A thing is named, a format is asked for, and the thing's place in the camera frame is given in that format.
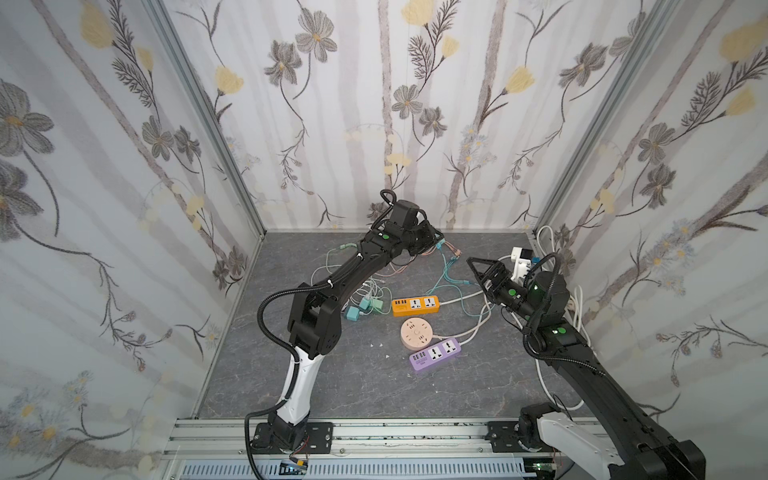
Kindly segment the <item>orange power strip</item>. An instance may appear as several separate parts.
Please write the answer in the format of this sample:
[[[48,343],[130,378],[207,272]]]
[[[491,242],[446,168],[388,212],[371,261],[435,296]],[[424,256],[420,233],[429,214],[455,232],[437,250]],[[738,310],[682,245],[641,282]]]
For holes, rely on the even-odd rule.
[[[434,295],[394,299],[391,302],[391,311],[394,317],[413,317],[437,313],[440,302]]]

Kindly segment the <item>teal charger plug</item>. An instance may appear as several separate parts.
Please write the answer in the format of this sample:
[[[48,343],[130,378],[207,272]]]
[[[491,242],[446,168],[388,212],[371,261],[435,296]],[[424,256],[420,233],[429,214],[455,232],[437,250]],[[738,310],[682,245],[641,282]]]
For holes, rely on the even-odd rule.
[[[360,317],[360,309],[355,306],[349,307],[346,311],[345,317],[349,321],[357,321]]]

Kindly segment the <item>purple power strip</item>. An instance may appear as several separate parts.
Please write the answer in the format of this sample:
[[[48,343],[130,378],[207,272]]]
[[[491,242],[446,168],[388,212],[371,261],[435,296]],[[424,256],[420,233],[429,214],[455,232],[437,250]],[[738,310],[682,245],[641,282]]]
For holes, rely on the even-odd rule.
[[[461,351],[460,342],[451,337],[410,354],[408,360],[415,372],[423,372],[452,359]]]

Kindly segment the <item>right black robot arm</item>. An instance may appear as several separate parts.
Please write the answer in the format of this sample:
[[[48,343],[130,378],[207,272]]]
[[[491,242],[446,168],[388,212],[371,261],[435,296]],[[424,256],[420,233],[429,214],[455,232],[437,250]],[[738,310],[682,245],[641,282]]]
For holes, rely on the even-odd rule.
[[[553,368],[585,402],[608,440],[580,428],[555,405],[521,410],[517,439],[527,448],[551,447],[596,479],[703,479],[704,453],[654,421],[610,376],[586,337],[567,321],[570,292],[550,253],[520,280],[500,260],[470,257],[467,264],[486,299],[520,317],[526,353]]]

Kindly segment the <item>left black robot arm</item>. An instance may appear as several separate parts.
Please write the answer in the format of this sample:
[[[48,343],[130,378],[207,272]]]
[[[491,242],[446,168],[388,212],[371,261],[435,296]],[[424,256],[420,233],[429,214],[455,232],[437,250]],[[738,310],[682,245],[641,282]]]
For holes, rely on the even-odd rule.
[[[266,417],[270,444],[281,450],[295,451],[304,443],[312,391],[325,356],[341,338],[342,310],[352,294],[401,254],[415,259],[444,239],[417,204],[398,199],[389,189],[380,195],[385,211],[357,242],[352,257],[314,284],[304,283],[268,295],[257,309],[259,329],[290,354],[290,363],[277,403],[249,413],[246,418]],[[287,340],[272,333],[264,318],[267,307],[283,297],[292,299]]]

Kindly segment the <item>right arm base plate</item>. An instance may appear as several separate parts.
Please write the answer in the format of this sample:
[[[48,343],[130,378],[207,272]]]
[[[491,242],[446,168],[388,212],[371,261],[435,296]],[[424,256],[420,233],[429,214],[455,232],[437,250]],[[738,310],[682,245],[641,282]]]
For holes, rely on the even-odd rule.
[[[490,421],[486,424],[484,439],[493,453],[555,453],[556,449],[544,444],[526,444],[520,435],[516,420]]]

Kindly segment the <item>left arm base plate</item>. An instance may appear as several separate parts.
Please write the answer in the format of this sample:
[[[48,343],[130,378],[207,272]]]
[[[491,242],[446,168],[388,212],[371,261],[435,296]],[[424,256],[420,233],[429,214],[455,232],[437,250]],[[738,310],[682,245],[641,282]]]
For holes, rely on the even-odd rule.
[[[329,454],[333,442],[332,422],[309,422],[298,428],[259,423],[248,437],[248,446],[256,455]]]

